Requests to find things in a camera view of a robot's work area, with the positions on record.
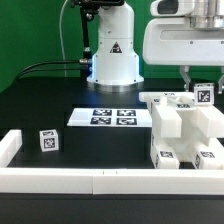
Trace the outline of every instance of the black table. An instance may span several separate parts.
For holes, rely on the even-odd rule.
[[[136,108],[140,91],[184,91],[181,79],[146,79],[141,90],[93,91],[79,78],[25,78],[0,94],[0,136],[22,129],[9,167],[153,168],[150,128],[67,127],[76,107]],[[215,105],[224,111],[224,96]],[[60,150],[41,153],[39,131],[56,129]],[[223,196],[0,194],[3,223],[223,223]]]

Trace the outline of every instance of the white block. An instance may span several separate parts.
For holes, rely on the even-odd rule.
[[[169,106],[155,105],[152,114],[153,126],[161,133],[163,138],[181,137],[182,119],[176,110]]]
[[[224,114],[214,106],[197,107],[197,126],[206,137],[224,137]]]
[[[40,131],[40,146],[42,152],[59,150],[57,131],[55,129]]]
[[[151,150],[152,162],[156,169],[179,169],[179,160],[171,147],[155,146]]]
[[[7,167],[21,146],[21,130],[10,130],[0,142],[0,167]]]
[[[191,160],[196,169],[223,169],[220,153],[200,142],[194,144]]]

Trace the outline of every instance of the white box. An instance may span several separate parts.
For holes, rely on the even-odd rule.
[[[40,146],[42,152],[59,150],[57,131],[55,129],[40,131]]]

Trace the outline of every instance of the green backdrop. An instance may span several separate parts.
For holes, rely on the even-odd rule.
[[[135,11],[135,51],[142,55],[144,30],[150,21],[150,0],[127,0]],[[0,92],[7,88],[23,68],[41,61],[62,59],[59,38],[59,15],[64,0],[1,0],[0,10]],[[89,23],[92,51],[97,49],[97,19]],[[63,18],[63,34],[67,59],[82,57],[82,33],[79,8],[68,5]],[[191,69],[192,77],[217,80],[220,68]],[[175,66],[149,66],[142,60],[144,77],[180,77]],[[61,73],[38,75],[62,76]],[[78,76],[79,72],[69,72]]]

